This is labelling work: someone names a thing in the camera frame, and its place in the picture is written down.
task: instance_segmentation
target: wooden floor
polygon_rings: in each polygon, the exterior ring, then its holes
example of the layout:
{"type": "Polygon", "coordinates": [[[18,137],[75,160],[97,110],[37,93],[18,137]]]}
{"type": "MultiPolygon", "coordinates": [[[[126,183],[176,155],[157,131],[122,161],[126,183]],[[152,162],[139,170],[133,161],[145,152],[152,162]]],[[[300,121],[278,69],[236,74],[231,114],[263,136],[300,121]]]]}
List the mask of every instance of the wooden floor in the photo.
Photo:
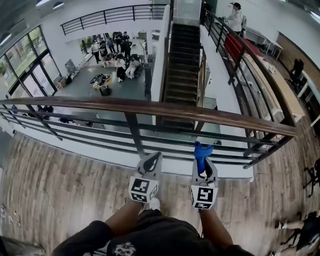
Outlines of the wooden floor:
{"type": "MultiPolygon", "coordinates": [[[[320,156],[320,140],[308,117],[298,123],[297,138],[254,167],[254,181],[220,180],[218,215],[233,241],[254,255],[280,249],[290,236],[274,230],[276,220],[296,220],[320,208],[320,187],[307,198],[302,189],[320,156]]],[[[13,218],[2,223],[5,236],[38,242],[50,252],[93,220],[105,220],[124,204],[132,170],[75,155],[16,134],[0,183],[0,203],[13,218]]],[[[190,178],[161,175],[159,197],[164,214],[190,222],[199,232],[197,211],[190,207],[190,178]]],[[[306,255],[304,249],[296,255],[306,255]]]]}

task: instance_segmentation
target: sneaker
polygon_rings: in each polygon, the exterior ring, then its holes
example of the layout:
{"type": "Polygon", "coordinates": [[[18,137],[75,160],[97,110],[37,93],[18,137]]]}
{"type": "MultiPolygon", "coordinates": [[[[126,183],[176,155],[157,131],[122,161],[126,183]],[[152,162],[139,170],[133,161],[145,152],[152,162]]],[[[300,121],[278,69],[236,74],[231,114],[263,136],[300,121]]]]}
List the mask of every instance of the sneaker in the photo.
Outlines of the sneaker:
{"type": "Polygon", "coordinates": [[[275,223],[275,225],[274,225],[274,228],[276,229],[276,230],[282,230],[283,228],[284,228],[284,223],[282,223],[282,222],[280,222],[280,221],[277,221],[276,223],[275,223]]]}
{"type": "Polygon", "coordinates": [[[160,201],[158,198],[154,197],[151,199],[149,204],[150,210],[159,210],[160,211],[160,201]]]}

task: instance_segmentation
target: black cap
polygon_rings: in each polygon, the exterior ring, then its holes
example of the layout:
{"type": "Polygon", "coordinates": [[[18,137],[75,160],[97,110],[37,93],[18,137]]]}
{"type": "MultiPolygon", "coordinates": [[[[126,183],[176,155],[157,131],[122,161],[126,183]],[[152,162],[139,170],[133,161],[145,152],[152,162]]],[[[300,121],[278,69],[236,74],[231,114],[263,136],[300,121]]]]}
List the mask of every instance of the black cap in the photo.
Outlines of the black cap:
{"type": "Polygon", "coordinates": [[[241,9],[241,4],[238,2],[234,2],[233,6],[237,7],[239,10],[241,9]]]}

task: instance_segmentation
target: white cube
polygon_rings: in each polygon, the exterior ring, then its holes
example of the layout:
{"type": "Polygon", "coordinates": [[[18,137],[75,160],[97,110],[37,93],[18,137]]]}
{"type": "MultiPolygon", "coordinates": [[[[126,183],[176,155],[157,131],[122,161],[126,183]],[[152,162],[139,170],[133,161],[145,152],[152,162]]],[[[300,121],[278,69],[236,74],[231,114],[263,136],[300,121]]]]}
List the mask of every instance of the white cube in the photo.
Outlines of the white cube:
{"type": "Polygon", "coordinates": [[[132,200],[150,203],[159,190],[159,182],[152,179],[131,176],[129,196],[132,200]]]}
{"type": "Polygon", "coordinates": [[[192,185],[189,193],[193,208],[210,209],[215,204],[218,188],[192,185]]]}

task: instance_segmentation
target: gray pants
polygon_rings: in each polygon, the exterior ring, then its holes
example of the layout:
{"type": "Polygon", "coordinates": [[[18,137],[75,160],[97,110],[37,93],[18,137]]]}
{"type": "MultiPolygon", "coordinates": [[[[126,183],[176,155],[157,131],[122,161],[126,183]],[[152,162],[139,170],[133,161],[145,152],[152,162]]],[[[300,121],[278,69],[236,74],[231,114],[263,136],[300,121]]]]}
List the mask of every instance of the gray pants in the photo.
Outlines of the gray pants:
{"type": "Polygon", "coordinates": [[[37,256],[45,255],[45,250],[37,245],[31,245],[12,238],[0,236],[4,248],[9,256],[37,256]]]}

